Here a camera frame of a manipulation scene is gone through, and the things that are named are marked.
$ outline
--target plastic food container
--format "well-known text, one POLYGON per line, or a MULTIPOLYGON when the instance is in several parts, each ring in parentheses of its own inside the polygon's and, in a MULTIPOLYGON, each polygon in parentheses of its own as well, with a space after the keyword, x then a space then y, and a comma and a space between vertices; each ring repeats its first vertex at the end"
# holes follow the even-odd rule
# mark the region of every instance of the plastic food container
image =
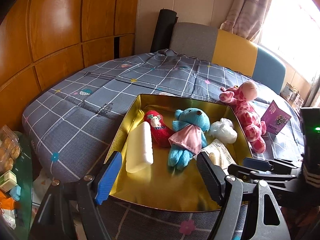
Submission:
POLYGON ((0 129, 0 174, 11 171, 21 152, 19 138, 4 125, 0 129))

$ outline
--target red plush toy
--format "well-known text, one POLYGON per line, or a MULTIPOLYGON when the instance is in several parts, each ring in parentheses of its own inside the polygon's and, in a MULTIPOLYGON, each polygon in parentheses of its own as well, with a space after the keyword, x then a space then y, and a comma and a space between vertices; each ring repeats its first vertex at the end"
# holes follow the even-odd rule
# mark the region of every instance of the red plush toy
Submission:
POLYGON ((163 117, 157 111, 148 111, 144 115, 144 121, 150 124, 151 134, 161 147, 171 147, 169 137, 174 134, 163 122, 163 117))

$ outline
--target metal screw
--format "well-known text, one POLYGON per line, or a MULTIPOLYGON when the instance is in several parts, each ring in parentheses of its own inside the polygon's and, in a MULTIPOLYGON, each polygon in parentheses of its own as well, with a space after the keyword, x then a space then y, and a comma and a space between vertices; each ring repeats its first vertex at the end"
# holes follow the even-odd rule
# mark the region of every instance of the metal screw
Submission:
POLYGON ((233 176, 233 175, 227 175, 227 180, 228 180, 228 181, 235 181, 235 180, 236 180, 236 177, 233 176))
POLYGON ((265 180, 259 180, 259 184, 260 184, 260 186, 262 186, 262 187, 266 187, 267 185, 268 185, 268 183, 265 181, 265 180))
POLYGON ((87 175, 85 175, 85 176, 83 177, 83 179, 84 179, 85 181, 90 181, 90 180, 93 179, 93 176, 90 175, 90 174, 87 174, 87 175))
POLYGON ((60 184, 60 181, 58 179, 54 179, 51 183, 52 186, 58 186, 60 184))

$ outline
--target gray cushion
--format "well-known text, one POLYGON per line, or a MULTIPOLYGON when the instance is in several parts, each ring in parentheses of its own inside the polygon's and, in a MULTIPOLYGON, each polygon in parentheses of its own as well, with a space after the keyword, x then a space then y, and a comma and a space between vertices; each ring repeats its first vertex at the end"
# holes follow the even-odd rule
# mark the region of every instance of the gray cushion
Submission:
POLYGON ((170 49, 211 62, 218 36, 218 29, 196 23, 176 23, 170 49))

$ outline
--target small box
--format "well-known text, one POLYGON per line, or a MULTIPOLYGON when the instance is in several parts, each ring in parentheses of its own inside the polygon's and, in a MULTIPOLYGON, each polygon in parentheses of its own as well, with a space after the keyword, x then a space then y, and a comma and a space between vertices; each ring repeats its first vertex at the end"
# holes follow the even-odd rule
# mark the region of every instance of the small box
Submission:
POLYGON ((266 112, 261 117, 261 121, 266 122, 267 131, 277 135, 281 129, 289 122, 291 115, 282 111, 274 101, 271 102, 266 112))
POLYGON ((301 98, 300 94, 297 94, 297 96, 294 99, 293 103, 299 108, 303 105, 303 99, 301 98))
POLYGON ((292 86, 291 84, 289 84, 288 82, 286 83, 284 89, 281 91, 280 95, 286 100, 286 101, 289 101, 289 100, 293 100, 297 93, 299 91, 294 87, 292 86))
POLYGON ((12 171, 7 171, 0 177, 0 189, 3 192, 8 192, 17 186, 17 177, 12 171))

